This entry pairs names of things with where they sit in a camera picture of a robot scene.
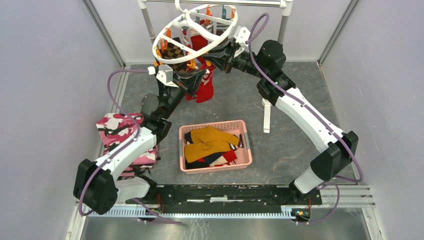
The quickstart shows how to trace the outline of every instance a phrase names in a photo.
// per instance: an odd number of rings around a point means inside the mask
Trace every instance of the laundry basket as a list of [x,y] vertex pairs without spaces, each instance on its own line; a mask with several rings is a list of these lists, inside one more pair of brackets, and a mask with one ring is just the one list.
[[[186,169],[186,161],[184,157],[184,147],[186,146],[186,140],[184,135],[192,130],[201,129],[205,127],[214,127],[220,131],[234,134],[239,136],[241,134],[244,147],[237,149],[235,155],[237,159],[235,160],[234,165],[225,165],[225,166],[214,166],[214,167],[205,167],[197,169]],[[179,167],[181,171],[186,174],[200,174],[200,173],[210,173],[234,169],[245,169],[252,163],[252,152],[249,145],[248,131],[246,129],[245,121],[243,120],[234,120],[234,121],[221,121],[221,122],[212,122],[204,124],[195,124],[187,125],[179,128]]]

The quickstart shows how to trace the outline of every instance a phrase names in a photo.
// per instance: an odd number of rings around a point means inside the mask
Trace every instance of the wall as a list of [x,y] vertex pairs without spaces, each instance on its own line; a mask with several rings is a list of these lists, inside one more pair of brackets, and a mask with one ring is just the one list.
[[[137,0],[92,1],[124,61],[152,62],[152,44]],[[295,0],[284,38],[287,59],[316,61],[348,3],[349,0]],[[192,9],[199,4],[181,6]],[[148,2],[147,9],[156,34],[181,14],[173,3]],[[257,51],[265,40],[277,39],[281,22],[279,8],[238,6],[237,10],[239,24],[249,29],[262,13],[268,12],[271,16],[268,26],[253,43],[254,51]]]
[[423,237],[424,2],[364,0],[323,64],[389,240]]
[[0,239],[64,239],[118,65],[79,0],[3,0],[0,33]]

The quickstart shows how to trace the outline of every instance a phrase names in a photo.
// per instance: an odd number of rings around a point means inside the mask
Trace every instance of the gray floor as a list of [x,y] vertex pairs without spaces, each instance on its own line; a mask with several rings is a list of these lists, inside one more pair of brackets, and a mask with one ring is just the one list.
[[[133,65],[133,69],[145,69]],[[303,95],[329,121],[338,125],[333,104],[320,69],[314,62],[287,62],[284,72],[296,83]],[[158,184],[288,184],[309,166],[318,151],[308,136],[283,112],[271,109],[271,131],[263,133],[262,97],[256,88],[258,78],[232,70],[225,74],[216,70],[213,78],[215,95],[212,100],[197,104],[181,102],[169,121],[172,127],[160,143],[159,161],[151,171]],[[139,113],[142,98],[158,94],[153,76],[131,73],[126,84],[122,107],[129,113]],[[179,166],[178,130],[181,126],[244,120],[252,148],[252,164],[246,169],[201,174],[185,174]],[[341,175],[352,178],[347,167]]]
[[[327,209],[313,209],[312,220]],[[88,217],[82,240],[370,240],[361,209],[337,209],[328,219],[296,226],[287,219],[177,219],[184,225],[144,224],[129,217]]]

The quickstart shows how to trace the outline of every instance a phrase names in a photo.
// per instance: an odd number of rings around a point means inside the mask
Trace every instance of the pink basket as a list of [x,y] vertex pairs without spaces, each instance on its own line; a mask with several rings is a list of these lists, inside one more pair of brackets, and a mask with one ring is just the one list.
[[[186,161],[184,157],[184,147],[186,146],[186,141],[184,140],[184,135],[192,130],[205,128],[207,126],[214,127],[223,132],[234,134],[236,136],[241,134],[243,143],[245,143],[244,148],[239,148],[235,151],[237,159],[235,160],[234,165],[226,166],[215,166],[215,167],[206,167],[198,169],[186,169]],[[252,163],[252,152],[249,145],[248,131],[246,129],[245,121],[235,120],[235,121],[221,121],[221,122],[212,122],[204,124],[195,124],[187,125],[179,128],[179,167],[181,171],[186,174],[201,174],[201,173],[210,173],[234,169],[245,169]]]

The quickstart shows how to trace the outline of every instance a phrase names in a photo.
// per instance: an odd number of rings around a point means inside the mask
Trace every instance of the pink camouflage cloth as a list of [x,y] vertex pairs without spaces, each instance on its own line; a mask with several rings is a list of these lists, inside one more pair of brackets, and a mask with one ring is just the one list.
[[[144,117],[140,113],[130,113],[138,124],[141,124]],[[115,149],[119,144],[127,140],[137,131],[136,125],[125,114],[108,113],[98,122],[96,122],[98,133],[103,142],[103,155]],[[140,155],[135,161],[127,167],[120,175],[121,177],[134,177],[137,172],[152,168],[157,159],[157,146],[151,148]]]

